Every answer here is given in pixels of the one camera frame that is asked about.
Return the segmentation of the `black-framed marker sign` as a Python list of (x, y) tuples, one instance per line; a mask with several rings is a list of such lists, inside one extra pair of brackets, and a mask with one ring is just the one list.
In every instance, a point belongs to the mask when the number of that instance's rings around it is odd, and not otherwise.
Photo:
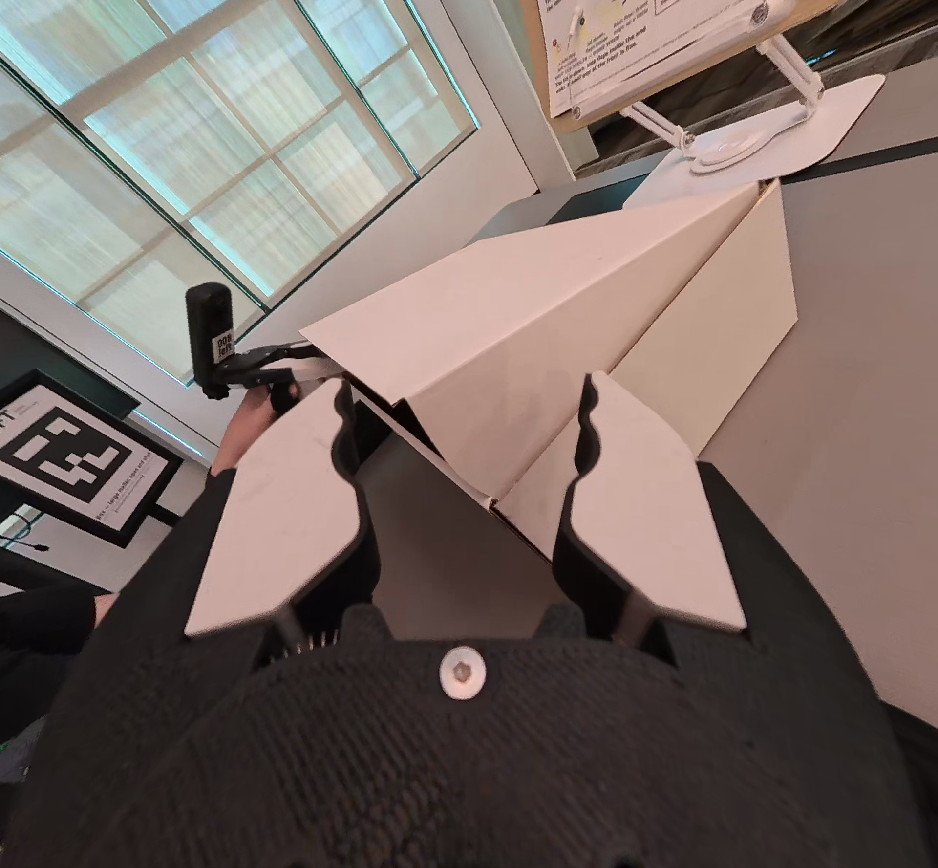
[(125, 548), (182, 459), (44, 372), (1, 390), (1, 485), (55, 519)]

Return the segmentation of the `white cardboard box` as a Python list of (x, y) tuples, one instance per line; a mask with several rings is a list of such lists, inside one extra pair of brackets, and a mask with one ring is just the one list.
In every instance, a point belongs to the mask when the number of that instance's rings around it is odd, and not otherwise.
[(478, 241), (301, 335), (551, 558), (589, 373), (699, 455), (797, 319), (775, 180)]

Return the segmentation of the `white board stand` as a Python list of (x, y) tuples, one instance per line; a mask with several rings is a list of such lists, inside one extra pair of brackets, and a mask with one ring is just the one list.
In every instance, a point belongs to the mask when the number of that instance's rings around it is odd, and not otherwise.
[(781, 35), (757, 46), (799, 98), (730, 125), (692, 135), (643, 103), (624, 116), (673, 147), (627, 199), (624, 208), (771, 182), (821, 161), (843, 138), (885, 83), (876, 74), (827, 90), (820, 75)]

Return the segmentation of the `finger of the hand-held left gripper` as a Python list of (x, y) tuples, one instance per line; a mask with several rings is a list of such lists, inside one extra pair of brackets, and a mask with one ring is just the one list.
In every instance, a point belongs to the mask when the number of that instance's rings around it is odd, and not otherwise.
[(314, 383), (341, 376), (345, 369), (330, 358), (281, 358), (269, 361), (246, 374), (245, 389), (259, 386), (273, 388), (285, 383), (286, 388), (297, 384), (300, 389), (315, 389)]

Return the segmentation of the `person's left hand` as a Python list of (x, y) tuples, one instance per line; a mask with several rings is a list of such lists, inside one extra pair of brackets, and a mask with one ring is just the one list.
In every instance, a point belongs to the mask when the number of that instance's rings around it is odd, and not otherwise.
[(209, 475), (216, 477), (237, 468), (245, 454), (278, 417), (272, 390), (267, 385), (247, 390), (226, 428)]

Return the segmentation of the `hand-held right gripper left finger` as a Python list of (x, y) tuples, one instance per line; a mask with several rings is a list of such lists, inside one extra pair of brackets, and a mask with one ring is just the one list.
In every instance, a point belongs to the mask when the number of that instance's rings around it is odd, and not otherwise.
[(341, 378), (278, 417), (233, 476), (184, 632), (252, 623), (284, 645), (332, 645), (342, 616), (369, 604), (381, 563), (358, 482), (355, 408)]

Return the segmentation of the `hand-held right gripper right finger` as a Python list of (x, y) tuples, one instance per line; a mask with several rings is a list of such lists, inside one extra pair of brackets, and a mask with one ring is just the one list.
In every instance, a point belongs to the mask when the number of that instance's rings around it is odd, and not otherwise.
[(638, 646), (661, 620), (742, 633), (744, 609), (685, 441), (600, 371), (584, 378), (577, 420), (554, 579), (586, 635)]

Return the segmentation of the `person's dark clothing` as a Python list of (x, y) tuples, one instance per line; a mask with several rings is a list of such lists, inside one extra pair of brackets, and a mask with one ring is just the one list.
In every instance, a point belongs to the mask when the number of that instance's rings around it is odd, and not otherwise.
[(45, 586), (1, 598), (1, 648), (74, 656), (100, 626), (118, 593), (77, 585)]

